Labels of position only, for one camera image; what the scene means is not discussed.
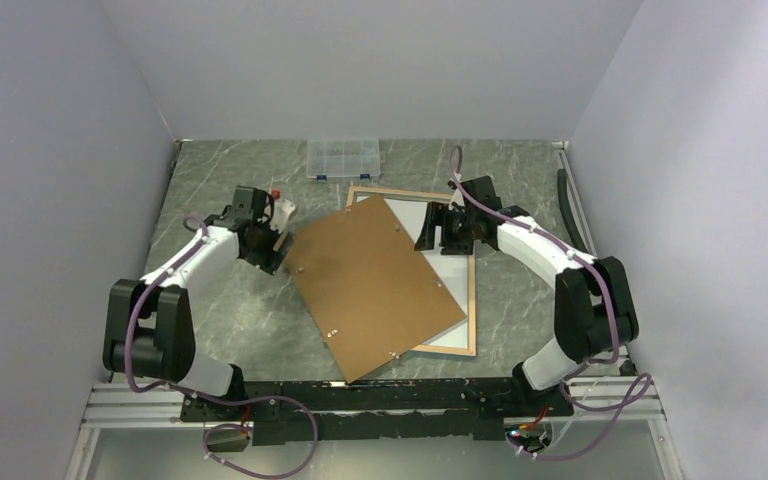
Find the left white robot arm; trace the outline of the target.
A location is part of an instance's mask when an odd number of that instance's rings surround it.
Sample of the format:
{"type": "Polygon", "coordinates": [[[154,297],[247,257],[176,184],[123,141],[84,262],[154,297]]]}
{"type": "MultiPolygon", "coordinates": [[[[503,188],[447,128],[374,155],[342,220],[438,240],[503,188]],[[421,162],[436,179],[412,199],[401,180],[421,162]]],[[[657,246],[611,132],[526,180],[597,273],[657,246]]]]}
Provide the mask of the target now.
{"type": "Polygon", "coordinates": [[[238,186],[220,213],[185,217],[193,236],[181,250],[141,278],[111,287],[104,366],[124,374],[136,393],[167,385],[205,398],[220,419],[238,417],[248,398],[242,370],[198,350],[191,303],[238,260],[275,274],[295,240],[288,229],[295,211],[277,190],[238,186]]]}

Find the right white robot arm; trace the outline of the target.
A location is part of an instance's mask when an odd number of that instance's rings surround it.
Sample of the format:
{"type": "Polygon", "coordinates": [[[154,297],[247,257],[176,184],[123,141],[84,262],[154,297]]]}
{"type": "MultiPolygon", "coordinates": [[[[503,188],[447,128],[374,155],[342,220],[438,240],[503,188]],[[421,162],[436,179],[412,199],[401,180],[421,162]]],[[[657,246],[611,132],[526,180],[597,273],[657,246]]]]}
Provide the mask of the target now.
{"type": "Polygon", "coordinates": [[[450,186],[450,201],[427,205],[415,250],[469,255],[481,242],[519,261],[553,289],[553,336],[514,368],[521,381],[509,391],[515,410],[535,414],[548,402],[548,389],[637,338],[625,268],[615,257],[597,258],[560,240],[526,210],[504,206],[488,176],[450,186]]]}

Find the brown frame backing board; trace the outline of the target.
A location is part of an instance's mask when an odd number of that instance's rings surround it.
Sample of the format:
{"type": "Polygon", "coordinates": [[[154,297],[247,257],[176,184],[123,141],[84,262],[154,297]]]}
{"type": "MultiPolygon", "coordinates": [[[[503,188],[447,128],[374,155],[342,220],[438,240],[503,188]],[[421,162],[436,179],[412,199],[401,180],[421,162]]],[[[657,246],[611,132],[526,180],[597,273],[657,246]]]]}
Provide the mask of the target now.
{"type": "Polygon", "coordinates": [[[410,229],[373,194],[300,227],[284,264],[352,383],[466,320],[410,229]]]}

